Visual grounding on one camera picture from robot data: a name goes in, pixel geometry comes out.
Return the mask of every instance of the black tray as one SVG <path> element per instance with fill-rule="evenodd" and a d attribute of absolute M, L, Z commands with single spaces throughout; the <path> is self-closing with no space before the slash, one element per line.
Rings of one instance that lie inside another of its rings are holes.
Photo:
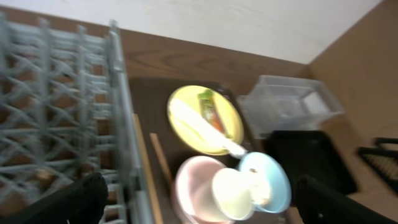
<path fill-rule="evenodd" d="M 264 141 L 264 148 L 285 169 L 292 192 L 304 174 L 343 194 L 357 191 L 333 143 L 322 131 L 274 131 Z"/>

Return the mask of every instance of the white bowl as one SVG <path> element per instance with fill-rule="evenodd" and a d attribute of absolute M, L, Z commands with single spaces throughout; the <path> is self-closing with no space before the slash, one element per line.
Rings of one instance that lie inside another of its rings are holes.
<path fill-rule="evenodd" d="M 194 156 L 187 159 L 179 168 L 172 187 L 172 203 L 178 217 L 187 223 L 230 224 L 228 222 L 206 222 L 196 216 L 192 198 L 199 186 L 208 182 L 225 165 L 207 156 Z"/>

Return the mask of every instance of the white cup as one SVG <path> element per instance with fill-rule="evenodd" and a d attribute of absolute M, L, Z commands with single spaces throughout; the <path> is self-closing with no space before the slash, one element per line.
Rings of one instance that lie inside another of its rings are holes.
<path fill-rule="evenodd" d="M 193 196 L 193 209 L 207 222 L 246 220 L 253 215 L 247 177 L 234 169 L 223 168 L 198 188 Z"/>

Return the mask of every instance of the dish rack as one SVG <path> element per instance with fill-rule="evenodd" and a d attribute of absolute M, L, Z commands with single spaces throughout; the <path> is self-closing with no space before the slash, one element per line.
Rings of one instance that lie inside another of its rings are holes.
<path fill-rule="evenodd" d="M 100 223 L 152 223 L 116 22 L 104 38 L 77 29 L 0 13 L 0 215 L 98 171 Z"/>
<path fill-rule="evenodd" d="M 358 155 L 398 195 L 398 151 L 388 148 L 398 139 L 376 138 L 373 144 L 375 148 L 360 147 Z"/>

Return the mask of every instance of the light blue bowl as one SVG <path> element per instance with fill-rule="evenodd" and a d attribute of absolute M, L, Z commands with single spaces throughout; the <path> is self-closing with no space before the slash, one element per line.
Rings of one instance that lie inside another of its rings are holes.
<path fill-rule="evenodd" d="M 239 171 L 256 169 L 263 173 L 271 187 L 271 201 L 266 206 L 255 205 L 256 211 L 280 213 L 286 210 L 292 199 L 290 182 L 285 171 L 275 159 L 260 152 L 246 154 L 238 165 Z"/>

